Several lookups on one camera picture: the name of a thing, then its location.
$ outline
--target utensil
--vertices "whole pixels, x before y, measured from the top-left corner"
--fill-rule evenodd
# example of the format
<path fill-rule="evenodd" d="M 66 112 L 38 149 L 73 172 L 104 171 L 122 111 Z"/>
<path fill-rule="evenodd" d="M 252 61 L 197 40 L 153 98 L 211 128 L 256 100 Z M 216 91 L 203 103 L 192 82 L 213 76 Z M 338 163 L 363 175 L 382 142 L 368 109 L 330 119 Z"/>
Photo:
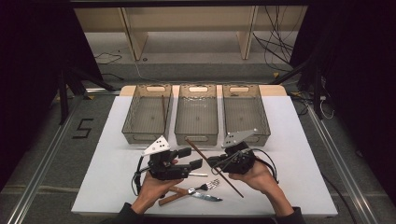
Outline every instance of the utensil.
<path fill-rule="evenodd" d="M 207 183 L 201 185 L 201 187 L 195 188 L 195 189 L 210 190 L 210 189 L 217 187 L 219 183 L 220 183 L 220 181 L 218 179 L 215 179 L 215 180 L 207 182 Z"/>
<path fill-rule="evenodd" d="M 203 199 L 203 200 L 207 200 L 207 201 L 210 201 L 210 202 L 220 202 L 220 201 L 222 201 L 221 198 L 200 193 L 200 192 L 196 191 L 196 189 L 182 189 L 182 188 L 173 186 L 169 190 L 172 190 L 172 191 L 176 192 L 176 194 L 159 200 L 158 201 L 158 205 L 159 206 L 162 206 L 162 205 L 164 205 L 166 203 L 170 203 L 170 202 L 172 202 L 172 201 L 174 201 L 174 200 L 176 200 L 178 198 L 181 198 L 183 196 L 186 196 L 186 195 L 190 195 L 192 197 Z"/>
<path fill-rule="evenodd" d="M 198 174 L 198 173 L 189 173 L 189 175 L 193 175 L 193 176 L 208 176 L 208 174 Z"/>

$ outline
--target wooden stick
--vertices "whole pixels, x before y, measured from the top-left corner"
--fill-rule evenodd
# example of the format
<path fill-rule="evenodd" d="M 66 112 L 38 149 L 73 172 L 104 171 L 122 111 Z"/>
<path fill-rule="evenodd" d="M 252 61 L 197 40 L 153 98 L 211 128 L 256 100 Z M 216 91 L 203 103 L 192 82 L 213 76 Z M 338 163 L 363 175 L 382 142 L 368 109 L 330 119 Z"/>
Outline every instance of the wooden stick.
<path fill-rule="evenodd" d="M 190 141 L 190 139 L 189 138 L 185 138 L 185 140 L 186 140 L 186 142 L 188 143 L 188 144 L 190 144 L 190 146 L 191 147 L 193 147 L 194 149 L 195 149 L 195 151 L 197 151 L 198 152 L 198 154 L 200 154 L 201 155 L 201 157 L 202 158 L 204 158 L 204 160 L 207 162 L 207 157 L 201 152 L 201 150 L 200 149 L 198 149 L 198 147 L 196 147 L 195 146 L 195 144 L 192 142 L 192 141 Z M 218 172 L 218 174 L 219 175 L 221 175 L 221 177 L 243 198 L 244 197 L 244 195 L 242 195 L 234 186 L 233 186 L 233 184 L 218 170 L 218 168 L 217 167 L 213 167 L 213 169 L 215 169 L 216 170 L 216 172 Z"/>
<path fill-rule="evenodd" d="M 163 101 L 163 128 L 166 128 L 166 116 L 165 116 L 165 98 L 161 95 L 161 99 Z"/>

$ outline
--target sleeve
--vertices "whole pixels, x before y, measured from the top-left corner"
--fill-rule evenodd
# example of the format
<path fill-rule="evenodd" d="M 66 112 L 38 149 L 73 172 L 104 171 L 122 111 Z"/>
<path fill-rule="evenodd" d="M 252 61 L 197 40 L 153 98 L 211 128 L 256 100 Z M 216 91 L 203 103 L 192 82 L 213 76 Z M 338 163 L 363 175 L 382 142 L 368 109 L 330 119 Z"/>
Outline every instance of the sleeve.
<path fill-rule="evenodd" d="M 141 224 L 143 222 L 143 215 L 138 215 L 129 203 L 125 203 L 119 214 L 114 218 L 106 219 L 100 224 Z"/>
<path fill-rule="evenodd" d="M 286 217 L 276 217 L 276 222 L 278 224 L 305 224 L 303 215 L 301 214 L 300 207 L 293 207 L 294 213 Z"/>

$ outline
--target fork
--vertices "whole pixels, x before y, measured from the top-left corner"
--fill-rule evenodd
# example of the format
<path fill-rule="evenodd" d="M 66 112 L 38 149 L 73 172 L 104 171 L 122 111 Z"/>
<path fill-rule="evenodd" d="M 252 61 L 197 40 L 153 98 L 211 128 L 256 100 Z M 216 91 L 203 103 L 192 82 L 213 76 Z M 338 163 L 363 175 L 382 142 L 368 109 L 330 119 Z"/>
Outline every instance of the fork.
<path fill-rule="evenodd" d="M 194 188 L 194 189 L 195 190 L 198 190 L 198 189 L 210 190 L 210 189 L 213 189 L 213 188 L 217 187 L 218 185 L 219 185 L 219 180 L 215 179 L 215 180 L 207 182 L 207 183 L 201 185 L 200 187 Z M 180 192 L 178 192 L 178 193 L 176 193 L 174 195 L 171 195 L 171 196 L 168 196 L 168 197 L 166 197 L 164 199 L 159 200 L 158 201 L 158 205 L 162 206 L 162 205 L 164 205 L 166 203 L 170 203 L 170 202 L 172 202 L 172 201 L 174 201 L 174 200 L 176 200 L 178 198 L 181 198 L 183 196 L 186 196 L 186 195 L 188 195 L 188 193 L 180 193 Z"/>
<path fill-rule="evenodd" d="M 196 190 L 198 190 L 198 189 L 210 190 L 210 189 L 213 189 L 213 188 L 217 187 L 219 183 L 220 183 L 220 181 L 218 179 L 215 179 L 215 180 L 207 182 L 207 183 L 201 185 L 201 187 L 198 187 L 198 188 L 195 188 L 195 189 Z"/>

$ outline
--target wooden handle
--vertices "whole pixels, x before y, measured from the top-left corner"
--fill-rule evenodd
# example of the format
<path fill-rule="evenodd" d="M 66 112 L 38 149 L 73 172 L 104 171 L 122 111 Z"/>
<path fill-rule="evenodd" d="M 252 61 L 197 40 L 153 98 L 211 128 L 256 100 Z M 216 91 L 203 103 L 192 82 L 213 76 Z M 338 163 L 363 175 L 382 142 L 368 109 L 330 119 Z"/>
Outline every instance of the wooden handle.
<path fill-rule="evenodd" d="M 166 204 L 166 203 L 170 203 L 170 202 L 172 202 L 172 201 L 174 201 L 174 200 L 176 200 L 176 199 L 178 199 L 178 198 L 181 198 L 181 197 L 186 196 L 186 195 L 189 194 L 189 191 L 188 191 L 188 190 L 186 190 L 186 189 L 181 189 L 181 188 L 178 188 L 178 187 L 175 187 L 175 186 L 169 188 L 169 190 L 172 190 L 172 191 L 176 192 L 176 194 L 171 195 L 171 196 L 169 196 L 169 197 L 166 197 L 166 198 L 164 198 L 164 199 L 159 200 L 159 201 L 158 201 L 158 205 L 159 205 L 159 206 L 163 206 L 163 205 Z"/>
<path fill-rule="evenodd" d="M 176 193 L 176 194 L 174 194 L 174 195 L 171 195 L 171 196 L 169 196 L 169 197 L 166 197 L 166 198 L 164 198 L 164 199 L 159 200 L 159 201 L 158 201 L 158 205 L 159 205 L 159 206 L 163 206 L 164 204 L 170 203 L 170 202 L 172 202 L 172 201 L 174 201 L 174 200 L 176 200 L 176 199 L 179 199 L 179 198 L 181 198 L 181 197 L 183 197 L 183 196 L 186 196 L 186 195 L 183 195 L 183 194 L 181 194 L 181 193 Z"/>

